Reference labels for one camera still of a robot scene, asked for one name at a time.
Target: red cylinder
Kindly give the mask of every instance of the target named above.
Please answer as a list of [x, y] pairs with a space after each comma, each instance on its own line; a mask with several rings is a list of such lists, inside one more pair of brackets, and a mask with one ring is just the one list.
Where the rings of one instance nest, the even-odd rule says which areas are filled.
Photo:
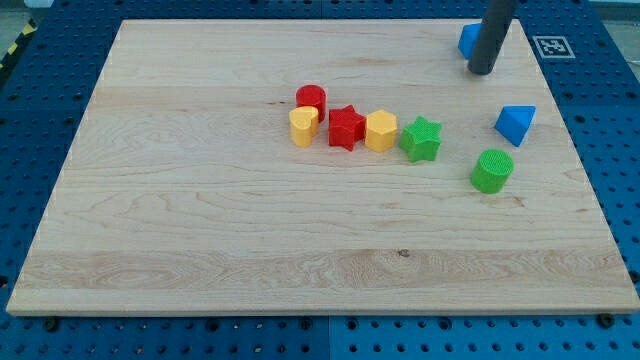
[[318, 109], [318, 122], [324, 120], [327, 94], [318, 85], [305, 85], [296, 92], [296, 107], [313, 106]]

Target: green cylinder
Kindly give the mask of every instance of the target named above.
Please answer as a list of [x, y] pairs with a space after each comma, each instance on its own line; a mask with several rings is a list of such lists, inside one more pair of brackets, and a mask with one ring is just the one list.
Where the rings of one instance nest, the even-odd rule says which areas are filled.
[[502, 190], [513, 172], [513, 159], [498, 149], [485, 150], [471, 173], [471, 183], [485, 194], [495, 194]]

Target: red block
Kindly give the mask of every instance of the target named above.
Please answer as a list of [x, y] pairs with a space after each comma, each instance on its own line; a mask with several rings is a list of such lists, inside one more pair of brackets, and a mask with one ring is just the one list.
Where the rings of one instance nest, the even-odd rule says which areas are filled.
[[322, 122], [327, 107], [327, 94], [318, 85], [305, 85], [296, 92], [296, 107], [301, 106], [318, 109], [318, 122]]
[[353, 151], [356, 142], [364, 139], [367, 118], [356, 112], [353, 105], [329, 110], [329, 146], [342, 146]]

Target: wood grain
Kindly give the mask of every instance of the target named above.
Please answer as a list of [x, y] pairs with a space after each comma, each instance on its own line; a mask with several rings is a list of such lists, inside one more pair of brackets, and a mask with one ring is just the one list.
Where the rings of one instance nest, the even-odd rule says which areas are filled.
[[[515, 21], [124, 21], [7, 310], [14, 315], [628, 313], [640, 307]], [[295, 90], [443, 124], [435, 162], [289, 140]], [[514, 148], [503, 105], [537, 106]], [[469, 174], [505, 149], [497, 195]]]

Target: black cylindrical pole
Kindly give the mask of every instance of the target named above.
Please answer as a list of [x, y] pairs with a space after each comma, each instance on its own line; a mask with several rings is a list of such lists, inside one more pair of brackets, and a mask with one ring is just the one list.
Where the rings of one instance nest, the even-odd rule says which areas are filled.
[[517, 2], [518, 0], [491, 0], [489, 3], [467, 65], [472, 73], [487, 75], [493, 70], [513, 20]]

